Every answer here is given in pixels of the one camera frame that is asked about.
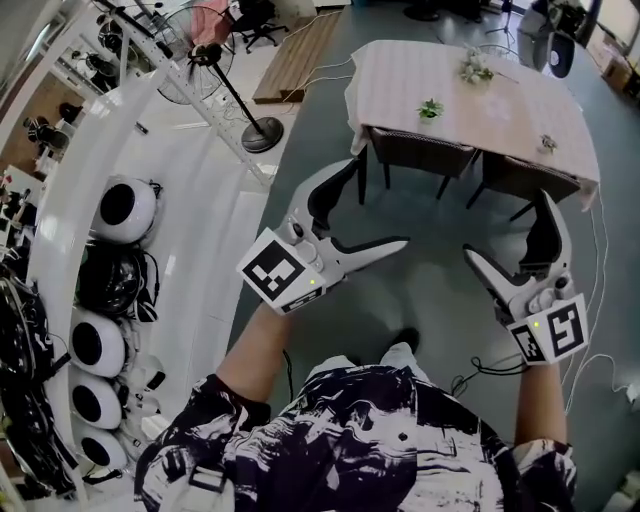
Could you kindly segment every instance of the helmet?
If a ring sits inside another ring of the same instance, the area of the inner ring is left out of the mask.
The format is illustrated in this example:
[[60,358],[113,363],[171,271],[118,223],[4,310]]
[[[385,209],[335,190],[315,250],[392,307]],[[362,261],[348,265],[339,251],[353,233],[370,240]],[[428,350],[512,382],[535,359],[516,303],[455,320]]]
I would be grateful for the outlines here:
[[113,434],[72,418],[73,438],[76,446],[94,464],[109,469],[123,469],[127,454]]
[[71,407],[81,419],[94,427],[118,427],[122,420],[122,405],[105,379],[71,367],[69,387]]
[[74,307],[69,352],[79,368],[101,377],[115,377],[124,366],[126,346],[113,320]]
[[136,178],[111,176],[93,217],[91,234],[114,244],[140,240],[153,224],[156,190]]
[[[147,257],[156,268],[153,300],[147,290]],[[154,306],[159,288],[158,267],[150,254],[131,246],[87,245],[76,288],[78,302],[85,308],[153,322],[158,318]]]

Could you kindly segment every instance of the cable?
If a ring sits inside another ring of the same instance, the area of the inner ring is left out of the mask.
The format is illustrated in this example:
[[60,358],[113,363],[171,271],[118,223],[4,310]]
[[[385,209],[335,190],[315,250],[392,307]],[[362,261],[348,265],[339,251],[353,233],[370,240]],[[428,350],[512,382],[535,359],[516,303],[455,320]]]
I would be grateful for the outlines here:
[[451,381],[451,395],[455,398],[459,398],[462,394],[467,391],[468,384],[471,379],[477,377],[481,373],[484,375],[493,375],[497,377],[506,377],[510,375],[519,375],[521,373],[526,372],[529,369],[529,366],[523,362],[518,363],[515,366],[511,366],[509,368],[494,368],[496,365],[505,363],[517,357],[522,357],[520,354],[513,354],[507,357],[503,357],[499,359],[493,364],[489,366],[484,366],[479,357],[472,357],[471,364],[476,368],[476,371],[467,375],[466,377],[462,375],[456,375]]
[[589,333],[589,343],[587,344],[587,348],[584,351],[584,354],[582,355],[582,359],[580,360],[580,364],[578,365],[578,370],[576,371],[576,375],[573,378],[573,383],[571,385],[571,391],[569,392],[569,398],[567,400],[567,405],[565,407],[565,414],[569,414],[569,411],[571,410],[571,406],[573,404],[573,395],[575,393],[576,390],[576,386],[578,383],[578,379],[580,378],[580,375],[582,374],[582,371],[584,370],[584,368],[586,367],[587,364],[589,364],[589,362],[591,362],[593,359],[595,359],[595,357],[607,357],[607,358],[611,358],[611,362],[614,364],[614,376],[613,379],[615,380],[615,361],[613,360],[613,358],[611,356],[608,356],[606,354],[596,354],[596,356],[594,356],[593,358],[590,358],[589,360],[587,360],[585,362],[585,359],[587,359],[587,355],[589,354],[589,349],[591,348],[591,344],[593,343],[593,335],[596,331],[596,328],[598,327],[598,320],[600,319],[600,311],[602,310],[602,304],[604,302],[604,296],[605,296],[605,292],[606,292],[606,288],[607,288],[607,258],[609,256],[609,235],[607,233],[607,224],[605,222],[605,212],[604,212],[604,196],[602,194],[602,183],[600,184],[600,213],[602,216],[602,228],[604,231],[604,257],[602,259],[602,295],[600,295],[600,302],[598,303],[598,309],[596,310],[596,318],[595,321],[593,322],[593,328],[591,329],[591,332]]
[[571,410],[571,405],[573,404],[573,394],[575,393],[576,390],[576,384],[578,382],[578,378],[580,377],[580,375],[582,374],[582,372],[584,371],[584,369],[587,367],[587,365],[589,365],[589,363],[591,363],[591,361],[599,358],[599,357],[604,357],[605,359],[608,359],[609,361],[611,361],[611,364],[613,365],[613,375],[611,377],[611,391],[614,393],[618,393],[619,391],[625,390],[625,389],[629,389],[629,386],[619,386],[619,387],[615,387],[615,382],[616,382],[616,361],[615,359],[613,359],[613,357],[611,357],[608,354],[595,354],[593,356],[591,356],[589,359],[587,359],[587,361],[584,364],[581,364],[580,367],[578,368],[578,371],[576,372],[576,377],[573,380],[573,385],[571,386],[571,392],[569,393],[569,399],[567,400],[567,406],[565,408],[565,414],[569,414],[569,411]]
[[287,361],[287,380],[289,381],[289,402],[293,402],[293,366],[291,365],[291,358],[286,350],[282,351],[285,360]]
[[292,36],[295,36],[298,32],[302,32],[305,28],[310,27],[311,25],[313,25],[313,22],[316,21],[318,18],[325,18],[327,16],[333,16],[334,14],[340,14],[342,11],[333,11],[330,12],[328,14],[319,14],[318,16],[316,16],[315,18],[313,18],[309,23],[307,23],[304,27],[299,28],[298,30],[296,30],[295,32],[291,32],[291,34],[289,34],[288,36],[286,36],[283,40],[282,43],[284,43],[287,39],[289,39]]
[[[587,313],[589,313],[589,309],[591,309],[591,303],[593,302],[593,298],[596,296],[596,290],[598,288],[598,277],[600,275],[600,249],[598,247],[598,235],[596,234],[596,224],[593,218],[593,208],[589,209],[590,217],[591,217],[591,231],[593,233],[593,245],[596,250],[596,277],[593,280],[593,288],[591,289],[591,295],[589,296],[589,303],[587,304]],[[571,359],[569,360],[569,366],[564,372],[562,376],[562,386],[564,386],[564,381],[566,380],[569,372],[571,372],[571,368],[573,367],[573,360],[575,359],[575,354],[571,354]]]
[[296,92],[299,91],[300,89],[304,89],[304,91],[306,92],[307,87],[309,87],[311,84],[315,83],[315,82],[319,82],[320,80],[344,80],[345,78],[353,78],[353,75],[348,75],[348,76],[321,76],[319,78],[314,78],[313,80],[311,80],[311,82],[307,83],[306,85],[299,85],[298,87],[296,87],[293,91],[291,91],[291,93],[289,93],[289,96],[287,96],[285,99],[282,100],[282,103],[285,103],[290,97],[291,95]]
[[[300,89],[304,88],[304,90],[307,90],[307,87],[309,87],[313,82],[319,80],[319,79],[327,79],[327,80],[341,80],[343,78],[353,78],[353,76],[348,76],[348,77],[320,77],[317,78],[315,80],[312,80],[311,82],[309,82],[309,79],[313,76],[313,74],[318,71],[319,69],[326,69],[326,68],[339,68],[340,66],[344,66],[345,64],[348,64],[349,62],[351,62],[352,58],[349,57],[347,60],[345,60],[344,62],[341,62],[340,64],[326,64],[324,66],[316,66],[315,68],[313,68],[311,70],[311,73],[309,73],[307,75],[307,78],[304,79],[304,81],[302,82],[302,84],[300,84],[298,87],[296,87],[293,91],[291,91],[289,93],[289,95],[282,100],[282,103],[286,103],[287,100],[289,98],[291,98],[291,96],[293,95],[294,92],[299,91]],[[291,112],[291,109],[293,108],[293,104],[291,107],[289,107],[289,110],[286,110],[285,112],[283,112],[282,114],[279,115],[283,115],[283,114],[288,114],[289,112]]]

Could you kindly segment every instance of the chair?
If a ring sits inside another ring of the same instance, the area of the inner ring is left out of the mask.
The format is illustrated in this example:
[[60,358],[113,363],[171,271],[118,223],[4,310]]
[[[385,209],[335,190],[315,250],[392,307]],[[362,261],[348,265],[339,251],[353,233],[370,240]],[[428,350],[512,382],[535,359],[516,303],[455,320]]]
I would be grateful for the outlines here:
[[[469,146],[460,146],[424,135],[408,132],[369,128],[369,137],[378,161],[384,168],[384,181],[391,188],[390,165],[411,167],[444,176],[437,199],[442,197],[451,178],[458,178],[469,164],[473,165],[480,152]],[[360,204],[364,202],[361,193]]]
[[[289,29],[284,25],[276,27],[269,23],[269,20],[276,15],[276,8],[269,0],[240,0],[240,12],[242,16],[237,20],[233,20],[231,31],[242,35],[242,40],[247,44],[247,53],[251,53],[250,48],[262,38],[271,41],[273,46],[278,46],[276,40],[269,34],[276,30],[289,32]],[[253,32],[251,41],[249,41],[249,36],[245,32]]]
[[533,200],[539,189],[547,192],[557,203],[580,189],[575,178],[547,167],[523,162],[509,156],[483,153],[482,183],[467,203],[467,210],[486,188],[520,197],[529,204],[513,215],[511,222],[533,208]]

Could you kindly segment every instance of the black cable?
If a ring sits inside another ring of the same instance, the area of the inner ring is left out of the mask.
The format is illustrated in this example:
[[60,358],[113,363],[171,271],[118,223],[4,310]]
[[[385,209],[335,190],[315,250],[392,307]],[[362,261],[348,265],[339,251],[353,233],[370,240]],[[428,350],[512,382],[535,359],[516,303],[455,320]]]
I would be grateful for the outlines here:
[[156,260],[152,254],[148,253],[144,249],[140,249],[140,251],[142,251],[142,254],[144,256],[149,256],[149,258],[151,258],[151,261],[153,261],[153,266],[156,269],[156,282],[153,285],[153,300],[151,301],[151,305],[155,307],[156,302],[158,302],[158,295],[160,295],[160,270],[158,269],[158,260]]
[[468,382],[477,377],[480,374],[493,375],[494,377],[508,377],[511,375],[520,375],[527,370],[529,366],[523,362],[518,363],[515,366],[509,368],[490,368],[482,364],[482,360],[479,357],[472,357],[471,364],[476,368],[476,372],[464,377],[463,375],[456,375],[451,381],[451,395],[455,398],[462,396],[469,388]]
[[282,351],[285,360],[287,361],[287,380],[289,381],[289,402],[293,402],[293,378],[292,371],[293,367],[291,365],[291,358],[289,357],[289,353],[286,350]]

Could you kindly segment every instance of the white shelf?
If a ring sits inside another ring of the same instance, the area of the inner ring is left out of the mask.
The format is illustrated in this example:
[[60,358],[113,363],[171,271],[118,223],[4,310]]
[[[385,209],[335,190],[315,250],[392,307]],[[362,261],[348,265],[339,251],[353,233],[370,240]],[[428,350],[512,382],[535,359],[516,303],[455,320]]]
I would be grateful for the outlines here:
[[[208,284],[218,270],[246,167],[211,128],[153,129],[135,134],[115,174],[152,179],[164,190],[158,227],[146,250],[158,261],[158,321],[140,325],[142,343],[165,366],[156,391],[163,415],[173,418],[190,390],[189,369]],[[211,340],[211,353],[226,350]]]
[[[110,99],[96,100],[87,109],[47,198],[39,205],[40,222],[29,260],[29,278],[37,282],[47,310],[49,330],[68,345],[71,307],[82,253],[93,212],[107,177],[133,126],[162,77],[155,73],[132,79],[112,91]],[[56,359],[66,347],[54,339]],[[68,366],[45,383],[54,420],[64,442],[73,447],[69,406]],[[84,486],[76,471],[74,481],[81,501]]]

